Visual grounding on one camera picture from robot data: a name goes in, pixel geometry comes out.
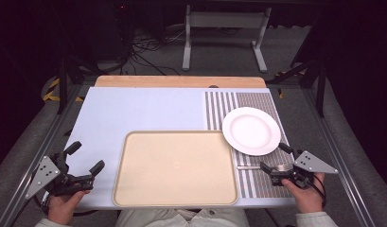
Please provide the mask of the person's right hand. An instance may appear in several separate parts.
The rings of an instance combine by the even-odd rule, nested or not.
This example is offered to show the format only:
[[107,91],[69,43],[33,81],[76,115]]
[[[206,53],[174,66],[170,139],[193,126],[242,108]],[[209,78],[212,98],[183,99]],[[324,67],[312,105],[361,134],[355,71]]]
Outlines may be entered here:
[[323,211],[324,178],[324,173],[315,173],[314,186],[308,189],[301,189],[288,179],[282,180],[282,184],[295,197],[298,211],[301,214]]

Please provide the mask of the white round plate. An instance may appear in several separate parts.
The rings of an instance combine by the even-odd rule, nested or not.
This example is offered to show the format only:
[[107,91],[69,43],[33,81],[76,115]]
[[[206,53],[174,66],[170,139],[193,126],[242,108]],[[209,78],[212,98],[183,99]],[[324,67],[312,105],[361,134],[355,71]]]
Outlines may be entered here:
[[267,113],[251,107],[237,108],[222,121],[228,144],[239,152],[262,156],[273,152],[281,140],[281,130]]

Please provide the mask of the grey metal stand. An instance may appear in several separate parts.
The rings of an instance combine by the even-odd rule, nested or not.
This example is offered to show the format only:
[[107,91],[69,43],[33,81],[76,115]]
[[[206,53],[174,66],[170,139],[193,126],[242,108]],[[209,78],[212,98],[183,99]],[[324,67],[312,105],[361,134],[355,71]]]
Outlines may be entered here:
[[182,69],[190,69],[192,51],[192,31],[217,31],[226,35],[228,31],[257,31],[258,36],[252,39],[250,47],[253,50],[257,67],[261,73],[267,73],[261,45],[271,17],[271,8],[264,8],[260,12],[221,12],[197,11],[190,5],[185,9],[185,46],[182,59]]

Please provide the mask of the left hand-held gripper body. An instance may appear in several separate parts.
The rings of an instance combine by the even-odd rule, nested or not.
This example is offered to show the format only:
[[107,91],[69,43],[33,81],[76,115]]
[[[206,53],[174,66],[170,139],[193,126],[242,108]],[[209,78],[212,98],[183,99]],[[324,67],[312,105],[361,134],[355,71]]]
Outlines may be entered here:
[[65,152],[44,156],[35,170],[34,177],[29,184],[25,198],[27,200],[44,189],[52,196],[72,196],[79,191],[91,190],[96,176],[96,168],[93,166],[89,174],[73,176],[68,173],[69,166],[66,163]]

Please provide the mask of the person's sleeve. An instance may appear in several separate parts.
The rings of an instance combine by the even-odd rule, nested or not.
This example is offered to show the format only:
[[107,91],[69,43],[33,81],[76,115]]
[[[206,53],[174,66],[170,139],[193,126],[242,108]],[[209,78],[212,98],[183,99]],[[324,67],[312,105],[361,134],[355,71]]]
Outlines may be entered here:
[[59,224],[48,218],[42,218],[35,227],[71,227],[70,225]]
[[313,212],[296,215],[297,227],[338,227],[326,212]]

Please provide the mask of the beige plastic tray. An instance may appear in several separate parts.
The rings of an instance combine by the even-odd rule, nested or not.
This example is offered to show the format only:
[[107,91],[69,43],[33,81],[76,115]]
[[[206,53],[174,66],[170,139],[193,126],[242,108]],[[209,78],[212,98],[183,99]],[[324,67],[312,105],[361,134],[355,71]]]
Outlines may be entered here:
[[231,205],[232,150],[220,131],[133,131],[126,136],[113,200],[120,207]]

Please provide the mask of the silver metal fork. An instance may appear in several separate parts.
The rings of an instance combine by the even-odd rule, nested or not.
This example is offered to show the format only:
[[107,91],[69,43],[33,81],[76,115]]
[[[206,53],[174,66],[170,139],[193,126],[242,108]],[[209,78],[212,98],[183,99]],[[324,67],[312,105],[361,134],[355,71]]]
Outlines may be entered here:
[[262,170],[270,170],[270,171],[288,171],[293,168],[293,165],[278,165],[278,166],[237,166],[238,170],[255,170],[255,169],[262,169]]

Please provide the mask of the striped woven placemat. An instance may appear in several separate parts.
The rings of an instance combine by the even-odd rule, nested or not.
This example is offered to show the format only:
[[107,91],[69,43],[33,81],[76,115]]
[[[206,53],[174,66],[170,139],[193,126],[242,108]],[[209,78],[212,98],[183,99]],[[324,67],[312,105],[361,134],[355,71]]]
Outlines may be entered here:
[[[211,131],[222,131],[224,117],[237,108],[251,107],[269,114],[281,130],[280,143],[287,143],[282,123],[275,108],[269,90],[258,92],[205,91],[203,93],[204,121]],[[235,173],[237,179],[238,197],[243,199],[288,198],[290,193],[282,186],[273,186],[271,178],[261,169],[238,170],[237,166],[260,166],[263,162],[268,166],[287,165],[293,162],[293,157],[277,147],[273,152],[252,156],[232,148]]]

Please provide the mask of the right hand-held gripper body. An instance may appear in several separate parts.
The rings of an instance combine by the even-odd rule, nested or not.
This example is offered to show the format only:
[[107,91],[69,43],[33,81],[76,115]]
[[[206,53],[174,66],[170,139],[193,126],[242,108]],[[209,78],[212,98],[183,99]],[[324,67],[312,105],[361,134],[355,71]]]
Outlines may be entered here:
[[272,168],[270,173],[272,185],[282,186],[282,180],[288,179],[299,188],[306,189],[313,183],[315,173],[339,173],[338,169],[306,150],[294,150],[292,155],[294,161],[287,168]]

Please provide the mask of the person's beige clothing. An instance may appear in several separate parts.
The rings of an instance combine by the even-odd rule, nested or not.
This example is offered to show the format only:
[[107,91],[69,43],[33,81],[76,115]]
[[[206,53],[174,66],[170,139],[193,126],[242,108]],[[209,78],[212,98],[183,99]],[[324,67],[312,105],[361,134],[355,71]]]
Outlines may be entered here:
[[242,209],[137,209],[124,210],[115,227],[250,227]]

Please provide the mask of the black metal stand leg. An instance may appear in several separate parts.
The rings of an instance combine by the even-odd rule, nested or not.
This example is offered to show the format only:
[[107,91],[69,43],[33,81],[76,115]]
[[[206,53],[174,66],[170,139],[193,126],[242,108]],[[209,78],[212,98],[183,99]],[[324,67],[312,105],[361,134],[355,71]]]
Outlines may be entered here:
[[84,82],[84,73],[81,67],[85,68],[89,73],[94,76],[104,75],[105,72],[100,70],[97,66],[77,58],[73,55],[67,55],[60,61],[59,67],[59,79],[60,79],[60,107],[58,114],[61,114],[68,103],[68,89],[67,80],[70,79],[73,84],[81,85]]
[[314,82],[317,82],[317,93],[315,98],[315,108],[319,116],[324,115],[324,97],[326,75],[323,61],[307,61],[298,66],[293,67],[290,71],[282,73],[280,76],[266,81],[266,84],[278,84],[286,79],[299,75],[304,72],[304,75],[299,81],[299,86],[302,89],[309,89]]

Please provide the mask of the light blue table cover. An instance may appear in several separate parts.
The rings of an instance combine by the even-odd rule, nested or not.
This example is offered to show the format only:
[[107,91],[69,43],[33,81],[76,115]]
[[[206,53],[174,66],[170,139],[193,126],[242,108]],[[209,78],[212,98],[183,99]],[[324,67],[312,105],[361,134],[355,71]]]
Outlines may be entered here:
[[133,131],[211,131],[204,121],[205,91],[258,92],[265,89],[211,88],[119,88],[93,87],[82,104],[69,137],[81,148],[67,163],[74,175],[81,175],[96,162],[105,167],[94,182],[93,191],[80,203],[82,209],[120,208],[217,208],[283,207],[294,203],[288,198],[243,199],[231,205],[196,207],[120,207],[114,203],[116,183],[126,136]]

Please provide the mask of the person's right sleeve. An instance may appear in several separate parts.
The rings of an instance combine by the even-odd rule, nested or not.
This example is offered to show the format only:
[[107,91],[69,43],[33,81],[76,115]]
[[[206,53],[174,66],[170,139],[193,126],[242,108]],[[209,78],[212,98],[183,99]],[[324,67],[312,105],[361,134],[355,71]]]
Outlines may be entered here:
[[313,212],[296,215],[297,227],[338,227],[326,212]]

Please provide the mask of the person's left hand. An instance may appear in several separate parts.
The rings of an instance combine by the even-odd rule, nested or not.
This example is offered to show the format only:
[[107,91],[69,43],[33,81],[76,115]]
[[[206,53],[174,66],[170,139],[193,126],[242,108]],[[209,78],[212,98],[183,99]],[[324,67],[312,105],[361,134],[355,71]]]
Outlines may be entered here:
[[90,191],[79,191],[72,196],[51,196],[48,204],[47,218],[57,224],[69,225],[76,207]]

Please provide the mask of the wooden table board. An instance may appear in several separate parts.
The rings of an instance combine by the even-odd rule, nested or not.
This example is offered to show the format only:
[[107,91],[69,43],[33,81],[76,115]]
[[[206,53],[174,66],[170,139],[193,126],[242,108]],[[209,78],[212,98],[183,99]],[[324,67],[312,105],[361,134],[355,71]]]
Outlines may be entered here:
[[100,76],[96,87],[265,88],[263,78],[205,76]]

